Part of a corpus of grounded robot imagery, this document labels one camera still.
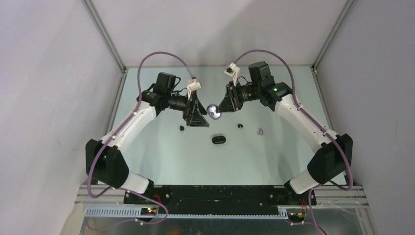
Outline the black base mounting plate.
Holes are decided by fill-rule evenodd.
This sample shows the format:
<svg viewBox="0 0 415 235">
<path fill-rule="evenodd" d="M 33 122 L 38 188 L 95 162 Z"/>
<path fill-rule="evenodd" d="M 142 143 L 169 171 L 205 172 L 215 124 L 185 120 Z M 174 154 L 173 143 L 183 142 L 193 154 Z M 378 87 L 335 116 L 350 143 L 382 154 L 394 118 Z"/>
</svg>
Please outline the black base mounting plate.
<svg viewBox="0 0 415 235">
<path fill-rule="evenodd" d="M 296 194 L 285 187 L 265 186 L 150 186 L 145 198 L 125 193 L 124 204 L 150 205 L 153 199 L 173 215 L 278 215 L 280 206 L 316 205 L 308 193 Z"/>
</svg>

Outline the black earbud charging case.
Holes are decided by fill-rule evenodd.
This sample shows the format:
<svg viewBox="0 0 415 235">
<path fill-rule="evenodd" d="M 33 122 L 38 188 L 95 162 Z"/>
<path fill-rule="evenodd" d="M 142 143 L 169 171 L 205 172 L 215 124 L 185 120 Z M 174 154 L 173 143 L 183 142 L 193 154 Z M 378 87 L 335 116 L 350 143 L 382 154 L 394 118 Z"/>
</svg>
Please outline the black earbud charging case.
<svg viewBox="0 0 415 235">
<path fill-rule="evenodd" d="M 214 136 L 211 141 L 213 144 L 224 144 L 226 142 L 225 136 Z"/>
</svg>

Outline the purple earbud charging case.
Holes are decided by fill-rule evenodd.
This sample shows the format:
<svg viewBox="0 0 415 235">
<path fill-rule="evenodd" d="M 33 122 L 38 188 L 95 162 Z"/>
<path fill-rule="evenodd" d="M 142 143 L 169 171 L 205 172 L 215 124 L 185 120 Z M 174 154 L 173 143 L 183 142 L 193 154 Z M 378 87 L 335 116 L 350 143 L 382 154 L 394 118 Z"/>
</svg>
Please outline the purple earbud charging case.
<svg viewBox="0 0 415 235">
<path fill-rule="evenodd" d="M 222 113 L 218 111 L 218 106 L 216 104 L 208 105 L 206 111 L 207 115 L 213 120 L 218 120 L 222 116 Z"/>
</svg>

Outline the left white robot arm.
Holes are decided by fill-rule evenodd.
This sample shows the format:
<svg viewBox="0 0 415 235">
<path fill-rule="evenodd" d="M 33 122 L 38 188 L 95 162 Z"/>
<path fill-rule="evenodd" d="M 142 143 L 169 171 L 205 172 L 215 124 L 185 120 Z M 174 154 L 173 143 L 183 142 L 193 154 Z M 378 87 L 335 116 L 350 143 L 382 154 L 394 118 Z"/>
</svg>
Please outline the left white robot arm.
<svg viewBox="0 0 415 235">
<path fill-rule="evenodd" d="M 205 119 L 206 109 L 197 97 L 201 88 L 196 78 L 189 80 L 187 94 L 175 90 L 180 78 L 165 72 L 147 90 L 141 92 L 137 102 L 124 120 L 99 140 L 91 139 L 86 144 L 86 174 L 88 184 L 92 180 L 109 187 L 136 192 L 143 204 L 154 200 L 155 191 L 149 187 L 151 180 L 131 171 L 123 157 L 138 134 L 166 109 L 180 111 L 188 127 L 209 127 Z"/>
</svg>

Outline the aluminium frame rail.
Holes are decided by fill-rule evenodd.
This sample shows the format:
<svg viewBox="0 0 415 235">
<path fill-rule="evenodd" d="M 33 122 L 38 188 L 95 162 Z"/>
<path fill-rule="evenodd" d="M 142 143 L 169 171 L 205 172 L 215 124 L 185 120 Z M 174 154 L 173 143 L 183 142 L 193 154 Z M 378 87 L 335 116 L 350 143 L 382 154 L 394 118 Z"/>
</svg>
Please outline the aluminium frame rail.
<svg viewBox="0 0 415 235">
<path fill-rule="evenodd" d="M 106 29 L 106 26 L 104 24 L 104 22 L 102 21 L 98 10 L 95 6 L 95 4 L 93 3 L 92 0 L 81 0 L 81 2 L 83 3 L 87 13 L 89 14 L 93 24 L 95 25 L 95 28 L 97 29 L 103 43 L 105 44 L 105 46 L 107 47 L 110 55 L 112 56 L 112 58 L 114 59 L 118 70 L 120 72 L 120 79 L 117 82 L 117 86 L 115 89 L 115 95 L 117 96 L 119 91 L 120 91 L 120 86 L 122 83 L 122 78 L 123 75 L 125 73 L 125 64 L 123 63 L 121 56 L 118 52 L 118 50 L 116 49 L 116 46 L 109 34 L 109 32 Z"/>
</svg>

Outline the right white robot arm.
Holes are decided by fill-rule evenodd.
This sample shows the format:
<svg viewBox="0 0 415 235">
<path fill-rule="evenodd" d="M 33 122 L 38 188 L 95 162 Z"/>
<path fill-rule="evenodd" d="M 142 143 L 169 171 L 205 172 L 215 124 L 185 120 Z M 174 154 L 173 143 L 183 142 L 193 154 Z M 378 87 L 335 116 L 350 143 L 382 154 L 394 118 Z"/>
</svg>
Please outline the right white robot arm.
<svg viewBox="0 0 415 235">
<path fill-rule="evenodd" d="M 305 170 L 286 183 L 285 200 L 296 205 L 304 199 L 304 192 L 350 170 L 353 140 L 348 134 L 340 136 L 314 119 L 298 101 L 292 88 L 284 82 L 275 82 L 266 62 L 251 64 L 248 70 L 251 79 L 241 85 L 238 81 L 240 68 L 231 63 L 225 69 L 232 81 L 226 85 L 224 99 L 217 111 L 236 112 L 245 102 L 258 100 L 302 135 L 314 156 Z"/>
</svg>

